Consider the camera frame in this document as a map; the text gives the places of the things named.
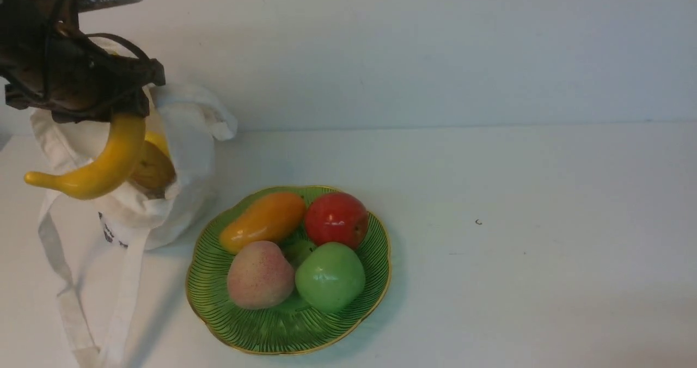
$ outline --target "green apple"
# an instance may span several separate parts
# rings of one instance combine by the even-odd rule
[[[353,249],[322,244],[296,271],[296,288],[308,304],[326,313],[346,308],[365,287],[365,271]]]

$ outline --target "peach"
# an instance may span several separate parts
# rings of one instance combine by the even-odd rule
[[[295,271],[270,241],[247,244],[227,273],[227,291],[240,308],[263,309],[283,303],[295,288]]]

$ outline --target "white canvas bag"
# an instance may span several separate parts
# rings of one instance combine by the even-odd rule
[[[237,120],[204,88],[165,85],[150,88],[150,95],[151,113],[146,125],[148,130],[160,132],[167,138],[176,181],[166,189],[164,199],[148,199],[125,182],[114,192],[92,201],[109,232],[129,247],[114,313],[101,348],[95,345],[87,326],[59,233],[50,215],[51,206],[61,193],[47,190],[40,210],[38,235],[51,267],[65,280],[65,289],[57,296],[58,307],[65,335],[80,368],[122,366],[144,251],[174,241],[197,219],[212,195],[214,139],[227,140],[236,134]],[[44,110],[33,112],[30,123],[55,174],[89,164],[104,148],[109,132],[107,123],[59,125],[52,120],[50,112]]]

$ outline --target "red apple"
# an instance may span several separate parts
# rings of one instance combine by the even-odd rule
[[[368,232],[368,211],[355,197],[331,192],[315,199],[304,216],[307,236],[317,246],[339,242],[358,249]]]

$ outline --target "orange mango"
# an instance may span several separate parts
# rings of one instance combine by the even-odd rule
[[[220,244],[237,254],[256,241],[278,243],[303,222],[304,199],[294,192],[273,192],[257,199],[220,234]]]

